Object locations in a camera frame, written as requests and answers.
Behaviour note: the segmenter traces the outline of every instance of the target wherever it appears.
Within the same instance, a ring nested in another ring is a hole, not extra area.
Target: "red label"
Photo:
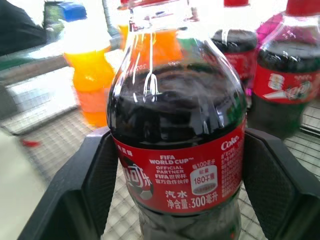
[[[150,209],[190,214],[230,198],[242,180],[245,120],[229,134],[181,149],[141,149],[115,139],[129,192]]]
[[[242,81],[253,77],[256,61],[256,51],[254,49],[239,53],[225,53],[224,55],[237,71]]]
[[[320,70],[286,73],[257,64],[253,92],[258,97],[281,104],[306,103],[314,99],[320,86]]]

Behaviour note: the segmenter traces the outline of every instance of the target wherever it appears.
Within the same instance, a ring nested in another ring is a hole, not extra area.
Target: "coca-cola bottle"
[[[199,31],[187,0],[125,3],[134,27],[107,121],[143,237],[236,240],[246,124],[241,82]]]
[[[281,139],[300,127],[320,85],[318,0],[289,0],[257,56],[248,125]]]
[[[210,38],[237,71],[245,86],[255,73],[257,36],[249,0],[224,0],[217,28]]]

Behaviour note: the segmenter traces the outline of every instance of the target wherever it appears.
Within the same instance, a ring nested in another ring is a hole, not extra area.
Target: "bottle cap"
[[[73,22],[87,18],[87,12],[83,5],[75,2],[62,2],[59,4],[62,8],[64,20]]]
[[[249,5],[249,0],[224,0],[225,7],[244,7]]]
[[[309,17],[320,14],[320,0],[288,0],[285,14],[291,17]]]

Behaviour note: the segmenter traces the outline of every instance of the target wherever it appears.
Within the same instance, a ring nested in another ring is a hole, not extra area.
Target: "red bottle cap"
[[[249,5],[249,0],[224,0],[225,7],[243,7]]]
[[[308,17],[320,14],[320,0],[289,0],[285,14],[291,17]]]

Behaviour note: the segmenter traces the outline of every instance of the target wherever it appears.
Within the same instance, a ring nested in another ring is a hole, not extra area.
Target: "blue bottle cap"
[[[76,2],[62,2],[59,6],[63,10],[64,20],[66,22],[73,22],[76,20],[82,20],[87,18],[87,12],[85,7]]]

